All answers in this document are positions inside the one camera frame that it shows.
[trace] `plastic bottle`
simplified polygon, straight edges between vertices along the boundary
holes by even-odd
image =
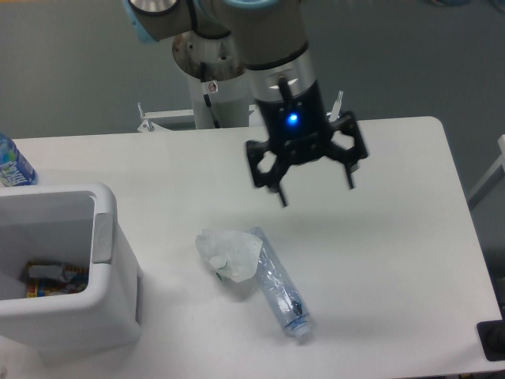
[[[303,340],[312,328],[305,302],[281,265],[263,229],[254,227],[249,233],[263,240],[255,275],[257,283],[284,331],[297,340]]]
[[[0,133],[0,182],[5,187],[36,184],[37,173],[13,140]]]

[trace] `silver metal part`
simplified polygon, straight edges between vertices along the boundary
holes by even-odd
[[[152,125],[151,119],[146,117],[144,110],[142,109],[142,104],[138,103],[137,106],[139,108],[140,119],[143,120],[142,124],[149,132],[154,132],[155,127]]]
[[[473,211],[503,178],[505,178],[505,158],[499,156],[470,190],[466,200],[469,210]]]
[[[274,69],[248,70],[248,76],[252,95],[263,101],[282,100],[278,85],[281,77],[287,79],[293,96],[301,94],[316,82],[309,51]]]
[[[179,0],[130,0],[130,3],[148,13],[161,13],[174,8]]]
[[[201,81],[228,81],[245,72],[231,36],[204,39],[193,32],[183,33],[175,37],[172,54],[182,71]]]

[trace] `crushed plastic bottle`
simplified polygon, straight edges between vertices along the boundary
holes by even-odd
[[[309,310],[286,269],[281,265],[263,229],[254,227],[249,233],[263,240],[255,275],[256,281],[265,293],[268,304],[284,331],[303,341],[312,329],[307,318]]]

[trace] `tabletop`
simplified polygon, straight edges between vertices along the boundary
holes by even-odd
[[[360,122],[370,157],[348,190],[328,159],[290,169],[290,202],[254,189],[244,142],[263,128],[16,141],[41,184],[102,182],[144,270],[143,334],[104,351],[38,353],[0,338],[8,377],[421,377],[501,370],[479,321],[500,318],[443,127]],[[283,334],[261,291],[229,288],[195,247],[202,228],[261,226],[314,322]]]

